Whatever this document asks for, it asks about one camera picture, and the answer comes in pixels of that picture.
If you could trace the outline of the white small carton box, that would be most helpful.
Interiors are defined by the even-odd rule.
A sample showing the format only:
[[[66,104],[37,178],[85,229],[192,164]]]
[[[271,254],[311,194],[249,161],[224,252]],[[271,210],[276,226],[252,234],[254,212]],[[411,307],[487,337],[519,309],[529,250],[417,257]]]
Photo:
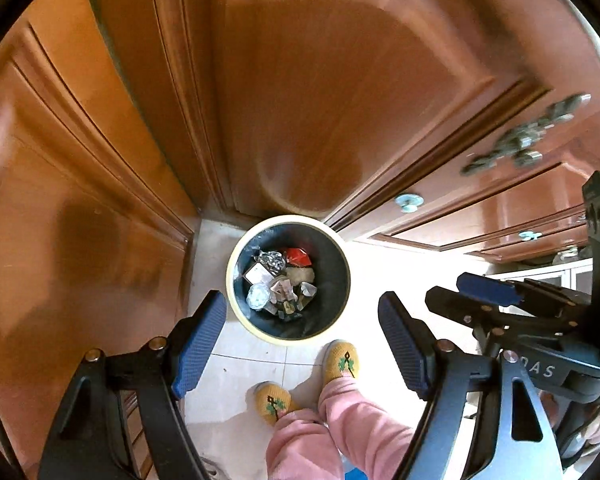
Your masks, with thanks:
[[[274,281],[275,275],[272,274],[262,263],[253,263],[244,273],[244,279],[250,285],[263,284],[268,286]]]

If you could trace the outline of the red snack wrapper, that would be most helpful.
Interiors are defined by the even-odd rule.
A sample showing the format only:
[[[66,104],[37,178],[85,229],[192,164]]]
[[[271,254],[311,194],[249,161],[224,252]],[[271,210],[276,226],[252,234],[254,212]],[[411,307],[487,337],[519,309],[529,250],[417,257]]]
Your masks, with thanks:
[[[291,247],[284,251],[284,257],[288,266],[296,266],[297,268],[307,268],[312,266],[312,260],[309,254],[302,248]]]

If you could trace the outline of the yellow rimmed trash bin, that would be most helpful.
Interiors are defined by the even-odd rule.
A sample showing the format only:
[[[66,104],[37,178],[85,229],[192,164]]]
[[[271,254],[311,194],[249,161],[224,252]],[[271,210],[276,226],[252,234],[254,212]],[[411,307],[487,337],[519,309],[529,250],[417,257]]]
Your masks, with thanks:
[[[250,285],[244,273],[261,250],[304,249],[312,266],[288,266],[271,284]],[[343,240],[317,220],[285,214],[250,229],[230,254],[226,268],[227,301],[248,332],[280,346],[320,336],[340,318],[351,288]]]

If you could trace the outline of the blue cabinet knob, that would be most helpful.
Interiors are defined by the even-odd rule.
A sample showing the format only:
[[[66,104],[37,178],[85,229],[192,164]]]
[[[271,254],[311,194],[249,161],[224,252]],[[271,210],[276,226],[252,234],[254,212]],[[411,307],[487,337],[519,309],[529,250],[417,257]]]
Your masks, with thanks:
[[[394,202],[404,214],[414,214],[425,203],[425,200],[419,194],[402,193],[396,196]]]
[[[528,230],[519,232],[518,236],[524,242],[532,242],[532,240],[538,240],[542,236],[542,233],[538,231]]]

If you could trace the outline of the right yellow slipper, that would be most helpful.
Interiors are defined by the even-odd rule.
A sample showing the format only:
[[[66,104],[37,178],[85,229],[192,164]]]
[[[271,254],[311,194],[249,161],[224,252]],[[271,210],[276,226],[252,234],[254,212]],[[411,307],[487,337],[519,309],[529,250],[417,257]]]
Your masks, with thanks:
[[[323,385],[338,378],[358,377],[360,360],[355,346],[344,340],[334,340],[324,353]]]

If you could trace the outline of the yellow slipper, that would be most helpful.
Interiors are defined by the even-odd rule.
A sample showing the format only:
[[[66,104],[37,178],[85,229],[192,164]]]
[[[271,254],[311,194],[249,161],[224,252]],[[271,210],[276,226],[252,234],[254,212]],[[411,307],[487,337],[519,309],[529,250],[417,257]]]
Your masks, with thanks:
[[[270,426],[300,408],[291,393],[275,382],[262,382],[253,395],[254,406],[260,417]]]
[[[324,353],[323,385],[338,378],[358,377],[360,360],[355,346],[344,340],[334,340]]]

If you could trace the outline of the left yellow slipper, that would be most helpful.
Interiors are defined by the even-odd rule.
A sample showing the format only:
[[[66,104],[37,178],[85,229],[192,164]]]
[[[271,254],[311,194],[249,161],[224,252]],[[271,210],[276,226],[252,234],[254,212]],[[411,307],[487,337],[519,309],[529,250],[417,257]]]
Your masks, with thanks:
[[[262,382],[253,395],[254,406],[260,417],[270,426],[300,408],[291,393],[275,382]]]

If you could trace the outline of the crumpled silver foil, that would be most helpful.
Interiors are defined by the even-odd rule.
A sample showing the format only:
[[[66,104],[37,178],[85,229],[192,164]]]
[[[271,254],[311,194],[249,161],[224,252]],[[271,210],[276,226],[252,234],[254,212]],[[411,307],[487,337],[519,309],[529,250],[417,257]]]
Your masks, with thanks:
[[[261,250],[257,255],[257,262],[274,276],[283,274],[286,270],[285,256],[277,250],[269,250],[268,252]]]

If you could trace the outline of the pink trouser legs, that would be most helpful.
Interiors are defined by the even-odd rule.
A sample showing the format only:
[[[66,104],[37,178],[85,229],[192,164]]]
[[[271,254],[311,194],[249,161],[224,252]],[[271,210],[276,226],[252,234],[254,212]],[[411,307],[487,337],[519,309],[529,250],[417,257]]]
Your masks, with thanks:
[[[265,453],[270,479],[342,479],[343,460],[370,479],[391,479],[414,431],[393,420],[358,391],[351,377],[324,386],[315,411],[276,420]]]

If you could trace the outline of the brown wooden cabinet door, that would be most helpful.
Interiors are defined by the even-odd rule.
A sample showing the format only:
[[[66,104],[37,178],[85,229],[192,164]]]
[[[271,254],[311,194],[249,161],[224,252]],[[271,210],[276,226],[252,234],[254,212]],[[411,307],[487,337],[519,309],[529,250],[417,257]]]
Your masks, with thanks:
[[[186,190],[341,228],[545,92],[504,0],[91,0]]]

